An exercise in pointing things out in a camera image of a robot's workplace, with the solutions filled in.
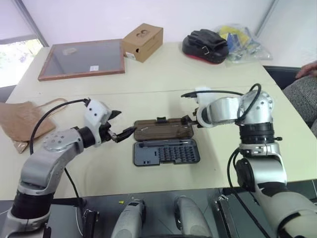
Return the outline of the slim dark pen-shaped item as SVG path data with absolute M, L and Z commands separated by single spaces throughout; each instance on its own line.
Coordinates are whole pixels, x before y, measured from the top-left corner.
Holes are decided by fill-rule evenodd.
M 192 135 L 193 130 L 190 127 L 183 126 L 146 126 L 139 127 L 135 131 L 136 134 L 152 135 L 152 134 L 171 134 L 171 135 Z

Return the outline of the black metal case with latch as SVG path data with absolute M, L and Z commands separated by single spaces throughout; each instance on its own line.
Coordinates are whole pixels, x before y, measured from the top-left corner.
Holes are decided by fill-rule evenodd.
M 261 232 L 228 188 L 217 188 L 216 195 L 212 199 L 212 212 L 219 238 L 275 238 L 262 207 L 254 201 L 249 193 L 240 189 L 238 191 L 239 197 L 267 235 Z

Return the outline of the clear plastic bag with packets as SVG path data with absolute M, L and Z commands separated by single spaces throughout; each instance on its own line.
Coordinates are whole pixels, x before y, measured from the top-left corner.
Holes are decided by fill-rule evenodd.
M 249 30 L 240 24 L 220 25 L 215 28 L 216 33 L 227 41 L 227 61 L 231 63 L 249 63 L 261 60 L 273 60 L 267 50 Z

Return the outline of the wooden framed glass panel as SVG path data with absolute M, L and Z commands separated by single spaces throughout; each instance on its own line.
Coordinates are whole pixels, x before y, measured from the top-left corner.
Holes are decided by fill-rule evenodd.
M 121 39 L 52 45 L 39 81 L 122 74 L 125 72 Z

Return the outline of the black and red boxing pad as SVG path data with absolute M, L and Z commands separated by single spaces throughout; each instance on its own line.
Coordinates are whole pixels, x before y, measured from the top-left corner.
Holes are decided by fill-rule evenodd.
M 216 32 L 201 29 L 192 31 L 182 42 L 182 52 L 212 64 L 221 64 L 229 54 L 227 41 Z

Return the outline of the silver rounded robot leg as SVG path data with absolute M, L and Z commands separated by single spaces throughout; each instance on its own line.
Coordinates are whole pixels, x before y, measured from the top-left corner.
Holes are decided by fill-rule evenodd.
M 110 238 L 140 238 L 146 212 L 143 199 L 130 201 L 120 213 Z
M 182 235 L 189 238 L 213 238 L 209 225 L 198 207 L 189 197 L 180 196 L 174 200 L 174 217 Z

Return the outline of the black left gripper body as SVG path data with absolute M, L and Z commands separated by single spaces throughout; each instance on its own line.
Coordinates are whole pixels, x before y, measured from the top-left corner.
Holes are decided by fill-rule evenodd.
M 111 131 L 111 124 L 106 122 L 99 127 L 99 136 L 101 139 L 101 143 L 105 143 L 107 141 L 117 142 L 117 135 Z

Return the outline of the grey window frame post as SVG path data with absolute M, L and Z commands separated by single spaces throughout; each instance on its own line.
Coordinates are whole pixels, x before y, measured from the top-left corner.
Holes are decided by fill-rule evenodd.
M 36 22 L 34 21 L 33 17 L 29 13 L 27 7 L 25 6 L 23 0 L 12 0 L 13 4 L 19 11 L 21 17 L 23 18 L 24 22 L 28 26 L 28 28 L 33 32 L 36 38 L 40 41 L 43 47 L 49 47 L 46 39 L 42 35 L 39 27 L 37 26 Z

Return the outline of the bystander bare hand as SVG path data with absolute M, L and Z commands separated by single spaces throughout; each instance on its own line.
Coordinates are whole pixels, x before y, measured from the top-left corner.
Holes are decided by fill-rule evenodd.
M 295 78 L 300 79 L 305 76 L 317 77 L 317 61 L 302 66 Z

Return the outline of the dark screwdriver bit case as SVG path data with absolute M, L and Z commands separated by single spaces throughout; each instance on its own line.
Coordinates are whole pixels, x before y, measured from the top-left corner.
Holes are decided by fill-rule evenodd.
M 134 126 L 146 127 L 146 126 L 183 126 L 190 127 L 188 125 L 181 124 L 181 118 L 167 119 L 165 117 L 157 117 L 150 120 L 137 120 Z M 193 139 L 193 135 L 171 135 L 171 134 L 152 134 L 141 135 L 134 132 L 134 138 L 136 143 L 133 146 L 133 163 L 137 167 L 142 166 L 159 166 L 160 164 L 195 164 L 200 161 L 200 154 Z M 191 141 L 190 145 L 182 146 L 164 146 L 164 147 L 139 147 L 140 142 L 146 141 Z

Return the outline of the grey metal wall post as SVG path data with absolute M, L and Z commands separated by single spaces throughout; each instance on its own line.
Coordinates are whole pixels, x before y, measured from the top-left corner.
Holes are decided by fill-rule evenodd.
M 262 19 L 259 22 L 259 25 L 257 26 L 256 30 L 255 30 L 255 36 L 258 38 L 262 31 L 264 30 L 271 14 L 273 13 L 277 3 L 279 0 L 271 0 L 267 10 L 264 12 L 264 15 L 262 17 Z

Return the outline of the brown cardboard box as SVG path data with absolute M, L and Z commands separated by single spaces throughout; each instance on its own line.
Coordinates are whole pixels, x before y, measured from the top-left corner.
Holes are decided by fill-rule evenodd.
M 123 40 L 124 56 L 144 62 L 163 44 L 163 28 L 143 23 Z

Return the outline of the black equipment box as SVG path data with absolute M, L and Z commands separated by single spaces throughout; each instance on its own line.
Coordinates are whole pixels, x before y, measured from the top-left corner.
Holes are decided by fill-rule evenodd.
M 48 238 L 94 238 L 100 213 L 88 206 L 87 199 L 54 199 L 51 209 Z

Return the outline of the white roller blind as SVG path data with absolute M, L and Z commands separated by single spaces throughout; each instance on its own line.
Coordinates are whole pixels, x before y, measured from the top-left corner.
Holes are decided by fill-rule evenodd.
M 0 0 L 0 41 L 34 36 L 12 0 Z

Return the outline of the brown paper bag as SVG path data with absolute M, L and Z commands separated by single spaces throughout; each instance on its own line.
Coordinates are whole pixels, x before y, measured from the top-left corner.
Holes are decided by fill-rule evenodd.
M 11 139 L 18 153 L 27 146 L 37 122 L 45 114 L 44 108 L 54 103 L 66 103 L 64 98 L 57 98 L 42 105 L 27 101 L 18 104 L 0 103 L 0 126 Z

